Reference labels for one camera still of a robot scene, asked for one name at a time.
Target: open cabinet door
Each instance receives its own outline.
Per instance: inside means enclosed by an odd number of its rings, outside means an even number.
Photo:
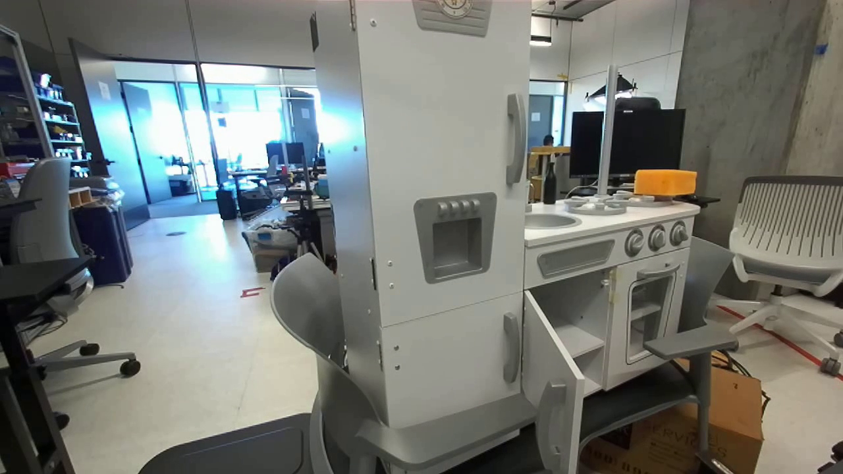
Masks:
[[[585,376],[534,298],[525,294],[525,395],[538,407],[534,440],[544,465],[575,474]]]

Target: orange object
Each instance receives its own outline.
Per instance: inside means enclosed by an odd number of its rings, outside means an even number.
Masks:
[[[695,172],[689,169],[639,169],[635,194],[677,198],[695,193]]]

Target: trash can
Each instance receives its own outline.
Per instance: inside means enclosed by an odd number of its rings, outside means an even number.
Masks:
[[[225,222],[238,218],[238,203],[233,190],[217,190],[217,208]]]

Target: cardboard box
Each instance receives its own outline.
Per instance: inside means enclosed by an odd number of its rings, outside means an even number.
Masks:
[[[711,453],[735,474],[754,474],[762,453],[762,382],[711,372]],[[583,453],[594,474],[695,474],[695,405],[642,419]]]

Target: chair wheel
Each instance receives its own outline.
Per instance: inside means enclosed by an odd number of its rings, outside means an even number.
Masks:
[[[822,357],[819,374],[839,376],[841,374],[841,361],[839,357]]]
[[[129,357],[129,361],[122,362],[122,376],[131,380],[131,376],[137,376],[137,372],[139,372],[139,361],[137,357]]]
[[[83,344],[83,348],[79,348],[79,355],[83,355],[83,357],[93,357],[93,355],[99,355],[99,352],[100,352],[100,344],[99,344],[99,341],[91,341],[91,344]]]
[[[72,423],[72,416],[52,410],[52,419],[59,423],[59,428],[66,428]]]

